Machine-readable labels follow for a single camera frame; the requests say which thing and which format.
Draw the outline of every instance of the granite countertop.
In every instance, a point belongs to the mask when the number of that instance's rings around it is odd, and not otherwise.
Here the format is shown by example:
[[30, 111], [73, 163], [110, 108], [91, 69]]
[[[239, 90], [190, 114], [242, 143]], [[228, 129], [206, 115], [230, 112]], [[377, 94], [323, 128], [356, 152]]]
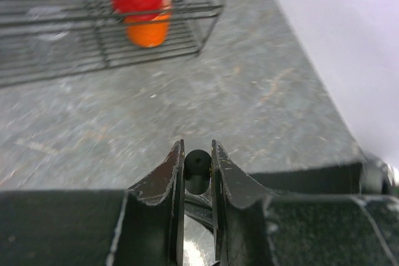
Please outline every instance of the granite countertop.
[[[247, 172], [358, 155], [274, 1], [226, 1], [198, 58], [1, 89], [0, 188], [126, 188], [180, 138], [219, 140]], [[187, 265], [212, 248], [187, 219]]]

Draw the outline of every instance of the orange cup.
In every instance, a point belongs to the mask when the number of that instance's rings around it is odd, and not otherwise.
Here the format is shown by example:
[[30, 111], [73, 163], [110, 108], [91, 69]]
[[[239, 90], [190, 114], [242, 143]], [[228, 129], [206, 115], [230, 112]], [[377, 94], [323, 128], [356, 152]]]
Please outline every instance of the orange cup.
[[[169, 0], [164, 0], [162, 2], [163, 9], [170, 9], [171, 2]], [[141, 47], [156, 47], [162, 44], [167, 35], [169, 29], [169, 18], [170, 12], [163, 12], [153, 18], [151, 21], [164, 21], [149, 24], [137, 24], [127, 27], [127, 36], [136, 45]], [[138, 23], [138, 19], [135, 16], [126, 17], [124, 20], [127, 24]]]

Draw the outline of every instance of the stacked cups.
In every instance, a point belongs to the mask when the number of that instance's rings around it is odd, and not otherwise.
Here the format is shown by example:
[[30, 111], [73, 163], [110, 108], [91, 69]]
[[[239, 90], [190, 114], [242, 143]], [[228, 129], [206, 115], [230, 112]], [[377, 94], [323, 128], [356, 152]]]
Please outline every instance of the stacked cups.
[[[169, 0], [112, 0], [113, 7], [119, 13], [140, 13], [144, 11], [159, 11], [170, 9]], [[135, 14], [125, 18], [125, 23], [131, 25], [127, 28], [128, 38], [135, 44], [142, 47], [155, 47], [166, 39], [169, 28], [170, 12], [156, 12], [148, 14]]]

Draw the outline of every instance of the dish rack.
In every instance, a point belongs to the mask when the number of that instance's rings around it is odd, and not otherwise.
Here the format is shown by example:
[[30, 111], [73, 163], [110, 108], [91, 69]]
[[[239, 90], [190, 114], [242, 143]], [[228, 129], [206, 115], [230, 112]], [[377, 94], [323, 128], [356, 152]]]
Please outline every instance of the dish rack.
[[166, 41], [141, 48], [111, 0], [0, 0], [0, 87], [198, 55], [224, 0], [171, 1]]

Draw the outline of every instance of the metal wire rack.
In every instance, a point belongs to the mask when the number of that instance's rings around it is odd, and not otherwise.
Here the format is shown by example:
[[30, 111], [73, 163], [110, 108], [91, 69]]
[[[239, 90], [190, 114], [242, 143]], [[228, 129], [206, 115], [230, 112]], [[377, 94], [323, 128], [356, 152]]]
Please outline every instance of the metal wire rack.
[[144, 49], [110, 0], [0, 0], [0, 86], [198, 55], [224, 0], [171, 1], [166, 41]]

